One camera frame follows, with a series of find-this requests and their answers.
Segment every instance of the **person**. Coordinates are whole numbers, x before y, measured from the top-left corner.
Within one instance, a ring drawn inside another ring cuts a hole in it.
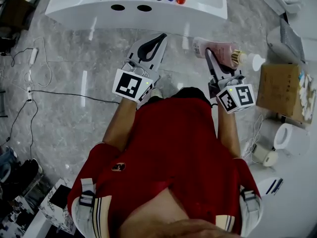
[[[123,98],[68,196],[85,237],[247,236],[261,218],[259,191],[241,159],[234,114],[197,88],[139,110]],[[249,202],[253,201],[252,210]]]

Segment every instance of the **logo patch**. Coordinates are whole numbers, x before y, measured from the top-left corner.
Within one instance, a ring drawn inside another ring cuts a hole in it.
[[[116,92],[135,98],[139,90],[142,79],[128,73],[123,73]]]
[[[111,170],[114,172],[121,172],[125,170],[125,163],[124,162],[117,163],[113,166]]]

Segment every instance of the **black cable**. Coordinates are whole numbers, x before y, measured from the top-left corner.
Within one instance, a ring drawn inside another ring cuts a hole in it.
[[[32,145],[33,145],[32,122],[33,122],[34,117],[36,116],[36,114],[37,114],[37,113],[38,113],[38,111],[39,111],[39,107],[38,107],[38,104],[36,103],[36,101],[35,101],[35,100],[32,100],[32,101],[34,101],[34,103],[35,103],[35,106],[36,106],[36,112],[35,112],[35,114],[33,115],[32,119],[31,119],[31,135],[32,135],[32,143],[31,143],[31,145],[30,145],[30,160],[32,159]]]
[[[11,56],[11,57],[12,57],[11,67],[14,67],[14,65],[15,65],[14,58],[15,58],[18,54],[23,53],[23,52],[26,51],[26,50],[32,50],[32,49],[33,49],[33,48],[26,48],[26,49],[23,50],[23,51],[19,51],[19,52],[16,53],[14,56],[12,56],[11,54],[8,54],[8,56]]]
[[[88,98],[88,99],[91,99],[91,100],[94,100],[94,101],[101,101],[101,102],[105,102],[105,103],[120,104],[117,101],[104,101],[104,100],[95,99],[95,98],[92,98],[92,97],[89,97],[89,96],[84,96],[84,95],[81,95],[81,94],[74,94],[74,93],[55,93],[55,92],[49,92],[49,91],[43,91],[43,90],[31,90],[31,91],[29,91],[29,93],[31,93],[31,92],[52,93],[52,94],[60,94],[60,95],[72,95],[72,96],[79,96],[79,97]]]
[[[19,117],[19,114],[21,113],[21,111],[22,111],[22,109],[24,108],[24,106],[25,106],[25,104],[27,103],[27,101],[25,101],[24,102],[24,104],[23,104],[23,106],[21,107],[21,109],[20,109],[20,111],[18,112],[18,115],[16,116],[16,118],[15,118],[15,120],[14,120],[14,122],[13,122],[13,124],[12,124],[12,126],[11,126],[11,130],[10,130],[10,136],[5,140],[5,143],[3,143],[2,145],[1,145],[1,147],[2,146],[4,146],[10,139],[11,139],[11,135],[12,135],[12,130],[13,130],[13,126],[14,126],[14,124],[15,124],[15,122],[16,122],[16,120],[18,119],[18,117]]]

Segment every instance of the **white cable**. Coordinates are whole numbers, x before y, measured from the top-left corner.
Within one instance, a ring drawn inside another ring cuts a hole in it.
[[[44,48],[44,54],[45,54],[45,63],[46,63],[46,66],[47,66],[47,67],[49,68],[49,70],[50,70],[50,80],[49,80],[49,82],[48,82],[46,85],[42,85],[42,84],[40,84],[40,83],[34,83],[33,80],[32,80],[32,78],[31,78],[31,74],[30,74],[29,72],[27,72],[27,73],[24,74],[24,81],[25,81],[25,83],[27,83],[27,84],[29,84],[29,85],[33,85],[33,86],[34,86],[34,85],[39,85],[39,86],[41,86],[41,87],[47,87],[47,86],[51,83],[51,81],[52,81],[53,72],[52,72],[52,69],[51,69],[51,67],[49,66],[49,63],[48,63],[48,57],[47,57],[47,55],[46,55],[44,37],[41,36],[41,37],[38,37],[38,38],[34,39],[34,41],[33,41],[33,46],[34,46],[35,41],[38,40],[38,39],[42,39],[42,41],[43,41],[43,48]],[[26,76],[27,74],[30,75],[31,83],[25,80],[25,76]]]
[[[246,144],[248,144],[248,148],[246,150],[246,153],[244,154],[244,156],[242,157],[242,159],[246,159],[249,155],[251,155],[251,161],[253,163],[256,163],[258,164],[257,162],[253,161],[252,159],[252,150],[254,148],[254,145],[259,141],[261,135],[260,135],[260,130],[261,130],[261,127],[262,127],[262,123],[263,123],[263,115],[259,115],[258,119],[256,120],[256,122],[254,123],[253,125],[253,137],[250,138]]]
[[[3,71],[3,70],[0,70],[0,77],[5,78],[5,79],[8,79],[8,78],[6,78],[6,77],[3,76],[3,75],[4,75],[4,71]],[[17,88],[19,88],[19,89],[21,89],[21,90],[23,90],[24,92],[27,92],[27,90],[23,89],[22,87],[19,87],[19,86],[15,85],[15,84],[13,84],[13,83],[11,83],[11,82],[10,82],[10,84],[16,86]]]

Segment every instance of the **power strip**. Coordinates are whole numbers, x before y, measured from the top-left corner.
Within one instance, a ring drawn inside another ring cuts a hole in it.
[[[31,56],[30,56],[30,64],[33,65],[35,63],[35,59],[36,59],[36,56],[38,54],[38,49],[33,49],[32,50],[32,53],[31,53]]]
[[[27,91],[27,95],[28,95],[28,100],[33,100],[31,87],[26,88],[26,91]]]

